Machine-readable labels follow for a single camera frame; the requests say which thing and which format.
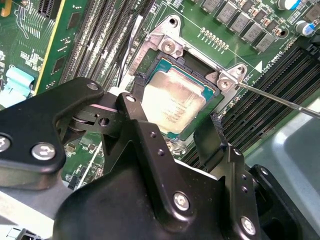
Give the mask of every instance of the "capacitor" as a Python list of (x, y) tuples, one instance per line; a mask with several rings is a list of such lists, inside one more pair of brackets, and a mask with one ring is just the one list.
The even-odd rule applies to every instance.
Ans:
[(302, 36), (311, 37), (316, 30), (316, 26), (313, 23), (300, 20), (295, 24), (294, 30)]
[(301, 0), (278, 0), (277, 7), (280, 10), (295, 10)]

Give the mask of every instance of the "silver screw head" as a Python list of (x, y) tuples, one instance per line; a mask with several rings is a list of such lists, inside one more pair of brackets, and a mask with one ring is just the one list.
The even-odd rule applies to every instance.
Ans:
[(10, 140), (5, 136), (0, 135), (0, 153), (7, 150), (10, 146)]
[(233, 151), (235, 152), (235, 154), (241, 156), (241, 152), (240, 152), (238, 149), (235, 149), (235, 148), (234, 148)]
[(264, 174), (264, 175), (268, 175), (268, 171), (265, 169), (265, 168), (261, 168), (261, 172)]
[(181, 211), (187, 211), (189, 209), (189, 206), (190, 206), (189, 200), (181, 192), (176, 192), (173, 195), (173, 201), (174, 201), (174, 204), (176, 205), (176, 207), (178, 209), (180, 209)]
[(91, 90), (97, 91), (99, 88), (97, 87), (97, 85), (95, 85), (94, 83), (89, 83), (86, 85), (88, 88), (90, 88)]
[(256, 234), (256, 228), (252, 221), (250, 221), (249, 218), (243, 216), (241, 218), (241, 224), (244, 228), (244, 230), (249, 234), (249, 235), (255, 235)]
[(125, 96), (126, 99), (128, 99), (130, 102), (134, 103), (136, 99), (133, 96), (127, 95)]
[(55, 157), (56, 150), (52, 144), (44, 142), (35, 145), (31, 150), (31, 154), (38, 160), (46, 161)]

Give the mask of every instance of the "black plastic bracket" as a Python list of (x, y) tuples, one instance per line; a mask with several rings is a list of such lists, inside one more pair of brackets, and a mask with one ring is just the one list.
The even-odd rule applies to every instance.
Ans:
[[(61, 143), (72, 116), (96, 102), (103, 89), (87, 78), (76, 78), (0, 112), (0, 135), (10, 147), (0, 152), (0, 186), (47, 189), (64, 166)], [(32, 156), (34, 146), (48, 143), (55, 155), (49, 160)]]
[(196, 129), (194, 141), (199, 160), (225, 185), (220, 216), (225, 237), (261, 239), (253, 178), (245, 170), (242, 153), (228, 145), (216, 114), (208, 116)]
[[(128, 158), (122, 159), (122, 155), (133, 147), (158, 221), (169, 231), (184, 231), (194, 220), (196, 210), (158, 126), (148, 122), (140, 102), (130, 93), (120, 94), (116, 105), (126, 122), (110, 155), (105, 155), (104, 173), (126, 164)], [(187, 209), (181, 210), (175, 204), (176, 193), (186, 197)]]

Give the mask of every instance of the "surface-mount component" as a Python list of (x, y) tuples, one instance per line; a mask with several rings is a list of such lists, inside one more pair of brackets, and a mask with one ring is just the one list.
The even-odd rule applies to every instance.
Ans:
[(66, 29), (72, 29), (74, 27), (76, 27), (79, 24), (79, 20), (81, 18), (82, 13), (81, 12), (73, 12), (70, 16), (69, 22), (68, 22), (68, 26), (66, 27)]
[(66, 56), (63, 56), (56, 60), (54, 67), (52, 69), (52, 73), (59, 71), (64, 66), (65, 59), (66, 59)]
[(250, 20), (250, 17), (247, 14), (241, 12), (230, 28), (237, 33), (241, 33), (243, 29), (245, 29), (249, 20)]
[(245, 13), (248, 13), (249, 10), (252, 8), (252, 6), (255, 5), (255, 2), (253, 0), (247, 0), (245, 2), (245, 4), (242, 6), (242, 11), (244, 11)]
[(220, 4), (221, 0), (205, 0), (202, 4), (203, 10), (205, 10), (207, 13), (213, 13), (214, 10), (216, 10)]
[(275, 38), (267, 33), (255, 46), (260, 52), (264, 52), (267, 50), (268, 47), (274, 42)]
[(316, 26), (313, 23), (300, 20), (295, 24), (294, 30), (305, 37), (311, 37), (316, 30)]
[(265, 29), (269, 33), (272, 33), (277, 26), (279, 26), (279, 23), (276, 20), (273, 19)]
[(257, 23), (260, 23), (262, 19), (265, 18), (265, 16), (267, 16), (267, 12), (264, 11), (263, 9), (261, 9), (254, 17), (254, 20), (257, 22)]
[(312, 8), (310, 8), (304, 17), (311, 22), (320, 19), (320, 3), (315, 4)]
[(237, 7), (233, 5), (231, 2), (227, 2), (216, 18), (224, 24), (227, 24), (232, 16), (235, 14)]
[(248, 42), (252, 43), (262, 32), (262, 30), (263, 28), (259, 24), (254, 23), (243, 35), (243, 38)]
[(295, 10), (301, 0), (278, 0), (277, 7), (279, 10)]

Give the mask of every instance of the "screw hole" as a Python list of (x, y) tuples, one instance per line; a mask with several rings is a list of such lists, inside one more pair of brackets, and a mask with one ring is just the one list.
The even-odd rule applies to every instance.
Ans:
[(287, 29), (283, 29), (281, 32), (280, 32), (280, 35), (279, 35), (279, 38), (281, 39), (284, 39), (288, 36), (288, 30)]
[(109, 118), (106, 118), (106, 117), (103, 117), (103, 118), (101, 118), (101, 119), (99, 120), (99, 125), (100, 125), (101, 127), (106, 127), (106, 126), (109, 125), (109, 123), (110, 123), (110, 119), (109, 119)]
[(236, 73), (238, 75), (244, 74), (245, 73), (245, 68), (243, 66), (238, 67), (237, 70), (236, 70)]
[(178, 25), (177, 20), (174, 19), (174, 18), (171, 18), (171, 19), (169, 20), (169, 23), (170, 23), (174, 28)]
[(158, 155), (163, 157), (165, 155), (165, 152), (162, 149), (158, 150)]
[(242, 191), (243, 191), (245, 194), (248, 193), (248, 189), (247, 189), (245, 186), (242, 187)]

